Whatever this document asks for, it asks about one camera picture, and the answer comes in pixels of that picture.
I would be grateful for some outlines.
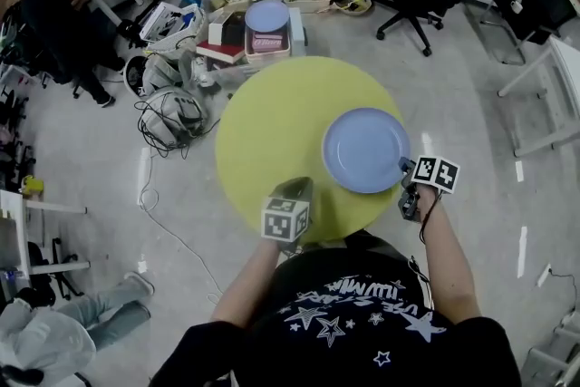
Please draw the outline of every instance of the black cable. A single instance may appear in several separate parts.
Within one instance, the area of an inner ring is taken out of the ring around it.
[[[557,275],[552,271],[552,268],[548,271],[553,277],[572,277],[572,285],[574,286],[574,309],[576,308],[576,302],[578,301],[578,287],[576,287],[576,280],[574,275]]]
[[[433,205],[431,205],[431,208],[429,208],[429,211],[427,212],[427,215],[425,215],[425,219],[423,219],[423,223],[421,224],[420,231],[419,231],[419,239],[423,244],[425,243],[425,227],[427,226],[427,221],[429,221],[429,218],[431,216],[431,211],[433,211],[433,209],[435,208],[435,205],[437,205],[437,202],[439,202],[441,200],[442,195],[443,195],[443,191],[441,191],[439,193],[439,195],[437,196],[437,198],[435,198]]]

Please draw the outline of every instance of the person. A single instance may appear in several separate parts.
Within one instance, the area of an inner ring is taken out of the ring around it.
[[[87,366],[150,319],[138,300],[152,296],[153,285],[134,272],[114,288],[84,295],[56,311],[39,308],[40,296],[21,290],[0,314],[0,387],[49,387]],[[103,323],[99,317],[120,309]]]
[[[104,90],[92,72],[96,64],[120,71],[124,61],[112,47],[97,39],[96,33],[75,10],[84,0],[21,0],[24,20],[31,26],[43,46],[54,56],[62,71],[59,83],[78,80],[102,107],[115,99]]]
[[[278,267],[278,242],[263,238],[150,386],[212,385],[230,372],[241,387],[521,385],[504,329],[479,311],[444,207],[433,189],[419,193],[434,310],[414,258],[365,231]]]

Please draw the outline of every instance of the jeans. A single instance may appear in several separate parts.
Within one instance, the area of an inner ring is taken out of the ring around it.
[[[150,319],[147,309],[136,302],[147,296],[149,293],[145,286],[129,277],[113,289],[95,295],[84,295],[57,311],[81,323],[97,350],[102,350]],[[121,308],[117,313],[108,321],[99,324],[99,316],[119,306]]]

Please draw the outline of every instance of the black t-shirt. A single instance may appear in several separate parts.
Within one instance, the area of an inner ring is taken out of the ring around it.
[[[24,20],[59,63],[84,59],[82,50],[91,32],[70,0],[21,0],[21,9]]]
[[[151,385],[203,385],[231,370],[242,387],[521,385],[498,323],[453,325],[424,307],[408,262],[349,249],[282,264],[247,330],[189,328]]]

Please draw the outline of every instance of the white cable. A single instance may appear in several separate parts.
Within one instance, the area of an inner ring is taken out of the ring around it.
[[[210,303],[212,303],[214,305],[217,305],[218,304],[218,301],[215,301],[214,302],[210,297],[211,296],[214,296],[217,300],[219,300],[219,298],[224,293],[221,290],[221,288],[219,287],[218,281],[216,281],[216,278],[211,274],[211,271],[209,271],[208,265],[206,265],[206,262],[204,261],[204,259],[193,248],[191,248],[188,244],[186,244],[181,237],[179,237],[178,235],[176,235],[173,232],[171,232],[169,229],[167,229],[165,226],[163,226],[161,223],[159,223],[159,221],[157,219],[155,219],[150,214],[150,212],[157,206],[157,204],[160,201],[160,194],[159,194],[159,192],[157,190],[155,190],[155,189],[147,189],[148,185],[151,183],[151,173],[153,171],[153,158],[156,157],[156,156],[157,155],[152,155],[149,158],[149,162],[150,162],[150,165],[149,165],[149,176],[148,176],[148,179],[147,179],[147,183],[145,184],[145,186],[143,186],[143,189],[141,190],[141,193],[140,193],[140,209],[147,214],[147,216],[150,218],[151,221],[153,221],[157,226],[159,226],[161,229],[163,229],[165,232],[167,232],[170,236],[176,238],[182,246],[184,246],[187,250],[189,250],[189,252],[191,252],[199,260],[199,262],[201,263],[201,265],[204,267],[204,269],[208,273],[209,277],[211,277],[211,281],[213,282],[214,286],[216,287],[217,291],[219,292],[219,295],[218,294],[214,294],[214,293],[207,294],[206,295],[206,299]],[[151,207],[149,207],[149,208],[146,208],[145,205],[144,205],[144,203],[143,203],[143,194],[145,192],[147,192],[147,191],[154,192],[155,195],[156,195],[155,203]]]

